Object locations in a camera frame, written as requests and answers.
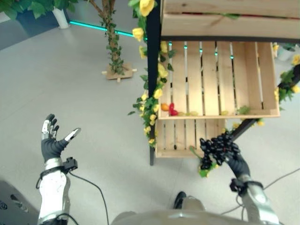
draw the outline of flower garland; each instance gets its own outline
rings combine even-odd
[[[141,42],[142,40],[147,44],[147,34],[146,34],[146,16],[152,11],[157,3],[154,0],[130,0],[128,5],[133,8],[133,17],[138,18],[138,27],[132,30],[133,36]],[[142,59],[147,58],[147,48],[139,46],[139,53]],[[154,89],[152,96],[149,96],[148,92],[148,75],[141,75],[140,77],[145,82],[144,83],[144,93],[141,97],[136,99],[136,103],[133,107],[140,113],[140,117],[144,120],[144,133],[148,138],[149,145],[155,147],[156,139],[150,137],[151,128],[155,124],[157,119],[157,112],[159,110],[158,99],[163,95],[163,87],[167,82],[168,70],[173,71],[170,63],[167,64],[165,68],[162,62],[166,61],[166,57],[172,58],[175,55],[175,50],[168,50],[167,43],[161,41],[160,51],[158,53],[158,75],[157,75],[157,85]]]

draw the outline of artificial tree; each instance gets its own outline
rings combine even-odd
[[[95,3],[94,0],[88,1],[97,10],[102,22],[101,25],[105,26],[107,29],[106,35],[108,37],[108,46],[106,48],[110,50],[110,59],[112,62],[109,64],[111,66],[111,71],[114,74],[124,75],[123,66],[124,60],[121,59],[121,49],[122,47],[118,45],[119,35],[115,33],[116,24],[113,23],[112,15],[115,13],[114,4],[115,0],[102,0],[102,9]]]

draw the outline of robotic hand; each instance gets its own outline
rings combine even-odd
[[[57,141],[56,134],[59,126],[53,114],[47,116],[42,127],[42,155],[45,160],[45,171],[41,173],[39,191],[42,196],[42,205],[38,217],[38,225],[65,225],[69,213],[68,190],[70,180],[66,173],[77,168],[77,162],[68,158],[62,162],[60,155],[70,141],[81,131],[76,128],[64,139]]]

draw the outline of wooden crate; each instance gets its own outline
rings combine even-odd
[[[221,134],[225,120],[157,120],[156,157],[194,158],[189,146],[203,156],[200,138],[211,139]]]
[[[159,119],[279,116],[271,43],[175,41],[172,49],[177,50],[172,58],[174,72],[159,101],[174,102],[175,110],[198,115],[169,116],[159,110]],[[249,114],[238,115],[243,106],[250,107]]]
[[[300,39],[299,0],[164,0],[163,7],[162,36]]]

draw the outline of black metal frame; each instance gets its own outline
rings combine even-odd
[[[257,41],[257,42],[290,42],[299,43],[298,39],[291,38],[275,38],[275,37],[228,37],[228,36],[162,36],[160,24],[160,3],[161,0],[156,0],[157,7],[155,7],[147,16],[147,51],[148,51],[148,82],[149,82],[149,96],[153,95],[157,83],[158,75],[158,52],[160,40],[176,40],[176,41]],[[294,68],[294,78],[291,86],[295,85],[300,80],[300,65]],[[249,127],[251,127],[257,119],[246,119],[238,128],[232,133],[233,140],[241,136]],[[150,138],[155,138],[155,126],[151,126]],[[155,148],[150,147],[150,165],[154,164]]]

